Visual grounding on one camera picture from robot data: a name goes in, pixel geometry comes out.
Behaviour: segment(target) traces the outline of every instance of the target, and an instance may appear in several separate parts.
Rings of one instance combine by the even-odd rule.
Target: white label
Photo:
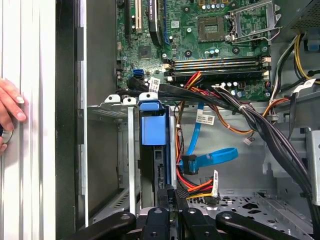
[[[211,195],[214,198],[218,197],[218,186],[219,186],[218,171],[214,170],[214,173],[213,173],[213,186],[212,186],[212,192],[211,192]]]
[[[172,29],[178,29],[178,28],[180,28],[180,22],[179,22],[179,21],[172,21],[172,22],[171,22],[171,28],[172,28]]]
[[[155,77],[150,77],[150,85],[149,85],[149,92],[158,93],[159,86],[160,86],[160,79]]]
[[[250,145],[252,144],[252,141],[250,141],[248,138],[245,138],[245,139],[243,140],[243,142],[244,142],[245,144],[247,144],[248,146],[250,146]]]
[[[215,123],[215,116],[206,115],[206,114],[197,114],[195,122],[199,124],[213,125]]]
[[[306,81],[303,85],[297,86],[296,89],[293,91],[294,93],[299,93],[302,89],[311,88],[312,85],[315,83],[316,79],[311,79]]]

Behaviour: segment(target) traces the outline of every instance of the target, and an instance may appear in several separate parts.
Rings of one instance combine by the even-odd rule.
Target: cpu socket
[[[218,42],[225,40],[223,17],[201,17],[198,19],[198,41]]]

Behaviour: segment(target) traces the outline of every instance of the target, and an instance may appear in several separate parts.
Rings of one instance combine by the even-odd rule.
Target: cable tie
[[[241,109],[245,109],[245,108],[247,108],[245,105],[241,105],[241,106],[238,108],[238,110],[241,111]]]

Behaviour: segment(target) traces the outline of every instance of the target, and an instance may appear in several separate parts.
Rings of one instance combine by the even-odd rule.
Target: chip
[[[139,46],[138,56],[140,60],[151,59],[151,46]]]
[[[201,17],[198,19],[198,41],[225,41],[225,24],[223,17]]]

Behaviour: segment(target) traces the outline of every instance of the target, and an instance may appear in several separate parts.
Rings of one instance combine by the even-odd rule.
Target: finger
[[[27,119],[24,112],[18,107],[17,103],[0,87],[0,101],[6,109],[20,122]]]
[[[7,112],[7,109],[2,104],[1,101],[0,101],[0,124],[2,125],[4,130],[7,130],[7,131],[13,131],[15,128],[11,121],[11,117]]]
[[[2,155],[5,150],[7,149],[8,145],[7,144],[3,144],[2,146],[0,146],[0,155]]]
[[[16,103],[25,103],[24,98],[19,93],[19,89],[8,79],[0,78],[0,88],[2,88]]]

